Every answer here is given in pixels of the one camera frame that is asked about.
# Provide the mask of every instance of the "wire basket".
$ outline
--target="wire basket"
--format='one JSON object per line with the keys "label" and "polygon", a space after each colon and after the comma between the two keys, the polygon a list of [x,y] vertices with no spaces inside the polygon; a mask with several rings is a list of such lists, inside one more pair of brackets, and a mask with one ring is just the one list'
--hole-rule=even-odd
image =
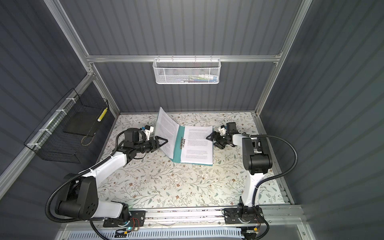
{"label": "wire basket", "polygon": [[103,98],[76,95],[59,111],[40,137],[24,143],[43,160],[81,163],[90,157],[98,158],[92,149],[96,135],[107,112],[108,101]]}
{"label": "wire basket", "polygon": [[153,60],[153,70],[158,84],[217,84],[221,62],[211,61],[162,61]]}

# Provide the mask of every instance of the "metal binder clip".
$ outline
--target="metal binder clip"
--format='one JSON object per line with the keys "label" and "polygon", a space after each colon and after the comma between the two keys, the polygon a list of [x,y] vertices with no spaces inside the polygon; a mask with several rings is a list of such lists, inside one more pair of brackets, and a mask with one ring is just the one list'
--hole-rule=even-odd
{"label": "metal binder clip", "polygon": [[185,144],[185,139],[182,137],[180,141],[180,149],[184,147],[184,144]]}

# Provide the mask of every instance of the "open folder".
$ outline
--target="open folder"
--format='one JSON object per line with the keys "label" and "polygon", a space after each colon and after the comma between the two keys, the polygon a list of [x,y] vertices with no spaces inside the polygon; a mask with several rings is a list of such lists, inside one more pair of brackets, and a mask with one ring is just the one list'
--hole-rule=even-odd
{"label": "open folder", "polygon": [[155,135],[168,139],[161,150],[173,162],[213,164],[213,142],[206,139],[213,127],[180,126],[160,108]]}

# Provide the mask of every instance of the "black wire basket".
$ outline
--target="black wire basket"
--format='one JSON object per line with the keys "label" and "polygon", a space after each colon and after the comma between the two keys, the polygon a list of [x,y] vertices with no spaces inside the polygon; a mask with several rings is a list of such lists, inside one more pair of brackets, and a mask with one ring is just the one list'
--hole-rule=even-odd
{"label": "black wire basket", "polygon": [[108,109],[106,99],[77,94],[63,109],[56,110],[56,117],[38,130],[38,137],[31,134],[24,145],[47,161],[81,163],[97,158],[92,140]]}

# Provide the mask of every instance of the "teal binder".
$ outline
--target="teal binder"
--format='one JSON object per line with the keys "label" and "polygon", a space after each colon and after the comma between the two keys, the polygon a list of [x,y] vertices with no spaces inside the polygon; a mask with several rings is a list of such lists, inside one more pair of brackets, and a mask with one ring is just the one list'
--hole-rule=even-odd
{"label": "teal binder", "polygon": [[[173,151],[173,159],[171,159],[175,163],[181,163],[181,141],[184,137],[184,126],[179,126],[179,130],[177,131],[176,135],[176,143],[175,143],[175,149]],[[188,163],[188,164],[196,164],[196,165],[205,165],[205,166],[213,166],[213,164],[197,164],[197,163]]]}

